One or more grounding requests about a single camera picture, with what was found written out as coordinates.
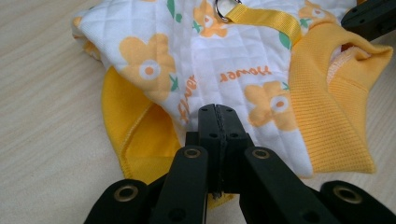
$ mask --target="screw hole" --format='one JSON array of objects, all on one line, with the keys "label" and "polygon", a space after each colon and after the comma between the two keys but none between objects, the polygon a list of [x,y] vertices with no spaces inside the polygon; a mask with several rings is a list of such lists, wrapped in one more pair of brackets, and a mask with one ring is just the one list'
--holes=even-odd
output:
[{"label": "screw hole", "polygon": [[254,149],[253,156],[258,159],[268,159],[270,157],[270,153],[264,149]]},{"label": "screw hole", "polygon": [[357,204],[363,201],[362,197],[357,192],[346,187],[335,186],[332,191],[338,198],[347,203]]},{"label": "screw hole", "polygon": [[184,151],[184,156],[187,158],[197,158],[201,155],[201,151],[195,148],[189,148]]},{"label": "screw hole", "polygon": [[180,222],[186,218],[186,211],[181,208],[174,208],[169,212],[168,217],[173,222]]},{"label": "screw hole", "polygon": [[314,212],[314,211],[307,211],[307,212],[304,212],[303,215],[302,215],[302,217],[303,217],[303,219],[304,219],[305,221],[308,221],[308,222],[311,222],[311,223],[318,223],[318,222],[320,222],[320,217],[319,217],[319,215],[318,215],[316,212]]},{"label": "screw hole", "polygon": [[137,196],[139,189],[134,185],[124,185],[114,192],[114,199],[120,203],[131,201]]}]

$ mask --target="white quilted fabric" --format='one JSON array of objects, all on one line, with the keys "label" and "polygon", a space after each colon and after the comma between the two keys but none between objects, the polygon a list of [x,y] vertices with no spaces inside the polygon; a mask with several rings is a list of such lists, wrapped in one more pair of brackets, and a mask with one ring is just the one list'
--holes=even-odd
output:
[{"label": "white quilted fabric", "polygon": [[[114,65],[164,108],[181,144],[186,131],[197,129],[201,106],[227,105],[236,110],[256,146],[274,150],[297,175],[311,176],[313,168],[289,97],[289,40],[272,28],[222,23],[213,2],[105,0],[77,14],[74,34],[84,44],[92,43],[92,56],[106,67]],[[356,4],[243,3],[288,12],[300,21],[303,34],[315,19],[338,22]]]}]

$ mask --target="flower pattern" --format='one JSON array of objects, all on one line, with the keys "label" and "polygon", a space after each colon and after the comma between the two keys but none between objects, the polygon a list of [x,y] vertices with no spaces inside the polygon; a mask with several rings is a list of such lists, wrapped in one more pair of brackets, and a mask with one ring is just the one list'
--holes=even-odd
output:
[{"label": "flower pattern", "polygon": [[297,123],[291,108],[289,91],[282,88],[279,81],[266,82],[261,86],[250,85],[245,88],[245,96],[256,107],[249,115],[248,121],[254,127],[261,127],[273,121],[282,131],[297,129]]},{"label": "flower pattern", "polygon": [[305,7],[299,10],[298,15],[302,19],[300,22],[304,27],[307,25],[313,27],[322,22],[337,23],[337,19],[332,13],[323,10],[320,5],[313,4],[308,0],[305,0]]},{"label": "flower pattern", "polygon": [[168,37],[156,34],[146,44],[129,36],[120,42],[120,53],[128,63],[120,72],[151,100],[164,101],[172,89],[171,74],[176,72]]},{"label": "flower pattern", "polygon": [[79,30],[79,26],[81,25],[82,17],[75,17],[72,21],[73,29],[73,37],[77,40],[78,43],[82,45],[84,51],[92,56],[96,60],[101,60],[101,55],[99,49]]},{"label": "flower pattern", "polygon": [[194,9],[194,27],[199,24],[203,27],[200,35],[204,37],[211,37],[212,35],[218,35],[224,37],[227,35],[227,29],[223,28],[223,22],[215,16],[215,11],[208,1],[203,0],[199,7]]}]

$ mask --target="yellow trim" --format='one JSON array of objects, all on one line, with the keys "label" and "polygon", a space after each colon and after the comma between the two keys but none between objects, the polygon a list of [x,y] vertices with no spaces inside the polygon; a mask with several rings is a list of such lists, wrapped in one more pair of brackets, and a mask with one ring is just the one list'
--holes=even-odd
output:
[{"label": "yellow trim", "polygon": [[[355,47],[331,62],[342,45]],[[365,139],[366,102],[391,55],[392,48],[332,23],[315,26],[294,46],[291,102],[314,172],[375,171]]]},{"label": "yellow trim", "polygon": [[237,4],[225,18],[233,23],[274,28],[287,35],[292,45],[301,38],[300,23],[289,13],[283,11],[249,8],[243,4]]}]

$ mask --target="wooden surface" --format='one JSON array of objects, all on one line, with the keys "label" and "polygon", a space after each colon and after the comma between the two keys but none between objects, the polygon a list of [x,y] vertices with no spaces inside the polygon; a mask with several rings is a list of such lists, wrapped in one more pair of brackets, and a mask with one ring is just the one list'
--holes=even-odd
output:
[{"label": "wooden surface", "polygon": [[[101,112],[104,67],[71,36],[70,19],[99,1],[0,1],[0,223],[82,223],[122,173]],[[375,42],[396,47],[396,33]],[[367,134],[374,175],[341,179],[396,212],[396,59],[370,93]],[[237,200],[207,223],[244,223]]]}]

